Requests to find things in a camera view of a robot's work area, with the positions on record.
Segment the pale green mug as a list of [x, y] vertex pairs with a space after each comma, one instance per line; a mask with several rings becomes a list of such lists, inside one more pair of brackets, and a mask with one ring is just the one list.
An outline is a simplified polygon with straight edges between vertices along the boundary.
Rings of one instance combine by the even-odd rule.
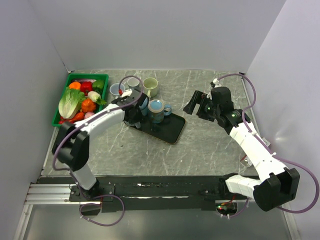
[[148, 77], [142, 83], [143, 83], [143, 92], [149, 98], [153, 98], [158, 94], [159, 83], [155, 78]]

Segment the dark grey mug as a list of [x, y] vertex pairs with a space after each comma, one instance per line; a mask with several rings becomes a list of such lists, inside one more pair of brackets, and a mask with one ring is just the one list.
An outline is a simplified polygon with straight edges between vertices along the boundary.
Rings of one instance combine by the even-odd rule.
[[124, 121], [124, 123], [128, 126], [128, 127], [133, 127], [136, 129], [140, 129], [141, 128], [141, 123], [138, 121], [136, 123], [129, 123], [128, 121]]

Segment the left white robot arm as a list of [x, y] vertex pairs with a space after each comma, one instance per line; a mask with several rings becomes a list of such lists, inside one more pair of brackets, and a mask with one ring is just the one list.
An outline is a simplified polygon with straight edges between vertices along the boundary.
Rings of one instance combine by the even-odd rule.
[[127, 90], [100, 112], [78, 123], [66, 122], [58, 131], [52, 147], [52, 167], [56, 171], [68, 171], [81, 188], [87, 201], [99, 195], [97, 178], [88, 166], [90, 142], [108, 128], [125, 122], [137, 126], [144, 115], [143, 107], [149, 97], [140, 90]]

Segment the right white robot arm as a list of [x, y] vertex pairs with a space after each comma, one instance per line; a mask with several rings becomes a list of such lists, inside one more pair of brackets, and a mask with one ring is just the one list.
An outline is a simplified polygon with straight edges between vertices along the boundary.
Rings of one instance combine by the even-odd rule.
[[210, 94], [196, 90], [183, 110], [191, 115], [196, 105], [199, 105], [197, 116], [207, 121], [217, 121], [242, 148], [258, 173], [258, 179], [236, 173], [221, 177], [218, 193], [223, 199], [240, 194], [254, 199], [265, 212], [295, 199], [300, 174], [295, 168], [287, 168], [269, 153], [250, 118], [242, 109], [234, 108], [227, 87], [212, 88]]

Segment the white footed mug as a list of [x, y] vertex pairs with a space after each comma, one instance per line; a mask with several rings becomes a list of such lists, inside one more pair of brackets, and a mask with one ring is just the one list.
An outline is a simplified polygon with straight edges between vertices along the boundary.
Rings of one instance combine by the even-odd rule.
[[119, 94], [119, 90], [123, 93], [126, 90], [125, 85], [120, 83], [114, 83], [110, 86], [109, 92], [113, 96], [114, 99], [117, 99], [121, 95]]

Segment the small slate grey mug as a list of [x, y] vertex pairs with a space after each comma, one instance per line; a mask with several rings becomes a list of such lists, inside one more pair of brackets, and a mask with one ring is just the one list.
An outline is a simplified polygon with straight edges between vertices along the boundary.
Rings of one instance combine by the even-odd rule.
[[127, 85], [132, 90], [140, 90], [140, 81], [135, 77], [130, 77], [127, 80]]

